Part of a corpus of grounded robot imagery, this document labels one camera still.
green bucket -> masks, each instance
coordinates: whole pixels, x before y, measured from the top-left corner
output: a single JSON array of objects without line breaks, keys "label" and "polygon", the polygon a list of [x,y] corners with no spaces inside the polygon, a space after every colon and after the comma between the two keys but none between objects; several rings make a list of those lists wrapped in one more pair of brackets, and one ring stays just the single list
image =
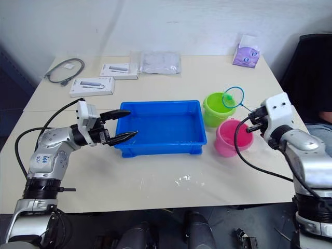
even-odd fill
[{"label": "green bucket", "polygon": [[203,119],[206,126],[218,127],[235,113],[235,108],[227,108],[223,104],[223,95],[223,92],[215,92],[205,98],[203,102],[205,110]]}]

pink bucket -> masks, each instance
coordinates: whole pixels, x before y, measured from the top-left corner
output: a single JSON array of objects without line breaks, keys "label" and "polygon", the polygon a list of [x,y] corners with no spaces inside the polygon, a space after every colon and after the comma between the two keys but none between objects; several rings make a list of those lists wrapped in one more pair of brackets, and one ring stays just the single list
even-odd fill
[{"label": "pink bucket", "polygon": [[[217,128],[214,147],[224,157],[233,157],[237,154],[234,146],[234,134],[239,123],[239,120],[229,119]],[[246,124],[243,124],[239,129],[238,147],[240,151],[248,149],[254,141],[254,135],[245,130],[247,127]]]}]

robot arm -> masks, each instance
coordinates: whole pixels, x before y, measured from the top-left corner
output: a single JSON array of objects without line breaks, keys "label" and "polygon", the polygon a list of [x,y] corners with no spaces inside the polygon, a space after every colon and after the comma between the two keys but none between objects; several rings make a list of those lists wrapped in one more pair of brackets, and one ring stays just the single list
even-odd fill
[{"label": "robot arm", "polygon": [[19,241],[28,242],[28,246],[53,248],[59,218],[56,215],[57,195],[63,191],[75,191],[60,187],[71,152],[87,144],[113,146],[137,134],[134,131],[110,137],[104,128],[107,120],[129,115],[127,110],[113,110],[99,116],[93,105],[79,101],[76,114],[77,124],[49,129],[39,137],[38,148],[30,159],[23,197],[16,204],[7,230],[6,243]]},{"label": "robot arm", "polygon": [[332,204],[332,158],[325,152],[324,142],[293,129],[292,106],[286,93],[266,99],[249,114],[249,119],[253,126],[247,132],[260,129],[264,140],[283,153],[293,174],[298,176],[294,177],[294,187],[298,206],[296,220],[301,232],[320,236],[322,240],[332,238],[332,211],[324,206]]}]

blue plastic tray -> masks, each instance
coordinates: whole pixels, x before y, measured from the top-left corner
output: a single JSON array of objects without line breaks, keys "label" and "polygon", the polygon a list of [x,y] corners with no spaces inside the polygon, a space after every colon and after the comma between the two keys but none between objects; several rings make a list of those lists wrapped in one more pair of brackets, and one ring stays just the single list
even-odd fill
[{"label": "blue plastic tray", "polygon": [[114,147],[123,157],[151,154],[201,154],[206,135],[197,100],[123,102],[131,114],[120,118],[116,134],[139,131],[132,139]]}]

table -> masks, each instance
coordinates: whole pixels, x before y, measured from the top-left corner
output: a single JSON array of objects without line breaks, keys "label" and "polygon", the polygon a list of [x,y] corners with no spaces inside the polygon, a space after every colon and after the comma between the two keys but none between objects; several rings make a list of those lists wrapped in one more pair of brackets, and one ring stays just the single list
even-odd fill
[{"label": "table", "polygon": [[[263,57],[255,69],[232,65],[232,56],[182,56],[180,75],[140,75],[138,80],[117,80],[114,95],[89,96],[85,99],[99,110],[119,108],[123,101],[201,100],[212,92],[240,86],[244,104],[257,106],[267,97],[282,92]],[[67,58],[55,59],[57,65]],[[128,62],[127,57],[82,58],[86,68],[80,78],[98,77],[103,63]],[[43,79],[24,111],[58,110],[76,98],[66,87]]]},{"label": "table", "polygon": [[[118,81],[115,95],[86,100],[95,104],[100,113],[118,108],[122,101],[197,99],[202,104],[209,93],[238,85],[245,90],[246,105],[253,109],[265,98],[282,92],[263,58],[254,70],[230,63],[230,56],[182,57],[180,76],[144,75],[139,80]],[[92,71],[88,65],[82,77],[96,76]],[[68,91],[69,87],[61,88],[43,80],[13,129],[0,154],[0,213],[13,212],[25,185],[15,159],[15,139],[27,129],[42,126],[55,110],[73,100]],[[53,98],[46,97],[45,93],[52,93]],[[51,126],[76,123],[75,108],[62,112]],[[243,119],[247,115],[246,109],[238,107],[233,117]],[[295,127],[306,130],[295,109],[294,122]],[[106,127],[114,134],[116,121],[108,121]],[[19,150],[26,167],[37,134],[27,134],[20,142]],[[65,212],[103,212],[291,200],[292,183],[251,169],[237,156],[221,157],[213,147],[215,129],[206,128],[206,136],[208,142],[201,155],[122,158],[119,150],[107,145],[85,146],[71,154],[62,182],[63,187],[75,187],[77,191],[59,193],[59,208]],[[253,145],[243,155],[258,167],[292,176],[283,156],[268,147],[258,131],[254,133]]]}]

